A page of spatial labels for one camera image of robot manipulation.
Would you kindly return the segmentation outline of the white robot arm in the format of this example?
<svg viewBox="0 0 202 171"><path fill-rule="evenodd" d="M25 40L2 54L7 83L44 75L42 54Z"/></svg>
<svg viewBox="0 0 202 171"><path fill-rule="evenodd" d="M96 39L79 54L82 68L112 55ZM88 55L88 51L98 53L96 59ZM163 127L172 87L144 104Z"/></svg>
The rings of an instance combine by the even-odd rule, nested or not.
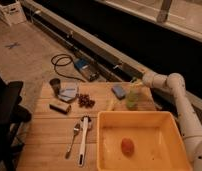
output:
<svg viewBox="0 0 202 171"><path fill-rule="evenodd" d="M202 171L202 124L187 97L184 77L179 73L162 75L148 71L143 75L142 82L174 97L187 156L193 171Z"/></svg>

